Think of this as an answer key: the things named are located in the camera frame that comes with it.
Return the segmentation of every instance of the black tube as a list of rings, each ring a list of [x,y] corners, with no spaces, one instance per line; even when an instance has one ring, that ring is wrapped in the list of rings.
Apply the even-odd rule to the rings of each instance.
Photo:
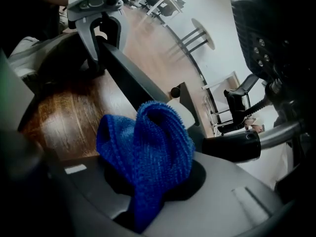
[[[257,132],[248,130],[232,135],[204,139],[202,153],[231,162],[245,162],[260,157],[261,146]]]

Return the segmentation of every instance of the microfiber cloth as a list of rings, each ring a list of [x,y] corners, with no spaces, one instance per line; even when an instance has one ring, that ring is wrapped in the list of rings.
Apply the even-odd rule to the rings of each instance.
[[[163,194],[185,181],[195,150],[178,114],[164,103],[143,104],[136,121],[105,115],[97,151],[134,187],[134,231],[143,232],[162,207]]]

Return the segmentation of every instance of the desk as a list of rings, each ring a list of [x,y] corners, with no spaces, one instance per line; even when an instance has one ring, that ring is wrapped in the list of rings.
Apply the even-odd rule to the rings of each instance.
[[[148,12],[147,15],[150,15],[162,2],[166,3],[167,5],[174,6],[177,9],[177,13],[170,17],[165,23],[164,27],[178,14],[183,13],[180,6],[174,0],[159,0]]]

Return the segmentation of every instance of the floor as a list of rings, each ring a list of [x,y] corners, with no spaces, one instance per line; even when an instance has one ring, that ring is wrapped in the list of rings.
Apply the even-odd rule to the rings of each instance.
[[[193,64],[187,57],[179,61],[167,57],[175,40],[159,20],[145,19],[141,10],[125,7],[124,11],[130,24],[125,55],[166,94],[185,81],[207,136],[212,137],[202,101],[206,92],[201,89],[203,84]],[[89,82],[69,82],[54,91],[39,103],[22,132],[44,147],[55,149],[62,160],[92,156],[97,154],[96,132],[105,114],[136,117],[136,111],[108,72]]]

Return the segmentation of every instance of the black office chair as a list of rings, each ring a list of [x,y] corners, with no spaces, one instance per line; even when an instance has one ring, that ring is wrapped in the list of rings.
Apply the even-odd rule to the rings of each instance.
[[[154,6],[159,0],[145,0],[145,4],[142,5],[142,8],[147,8],[149,9],[147,6]],[[177,0],[175,1],[180,8],[183,8],[185,2],[183,0]],[[157,17],[157,16],[165,16],[165,17],[170,17],[177,9],[174,6],[170,6],[170,5],[166,5],[165,7],[162,6],[158,6],[158,13],[153,14],[153,17]]]
[[[259,78],[256,75],[251,74],[247,76],[245,81],[237,89],[224,90],[224,95],[227,99],[229,109],[217,113],[210,110],[211,115],[220,115],[228,111],[230,111],[232,114],[232,120],[223,123],[215,123],[212,121],[212,125],[216,126],[221,133],[228,133],[242,129],[244,127],[243,121],[246,117],[244,114],[246,107],[242,102],[242,98],[246,96],[248,107],[250,107],[251,105],[248,92],[252,89],[258,79]]]

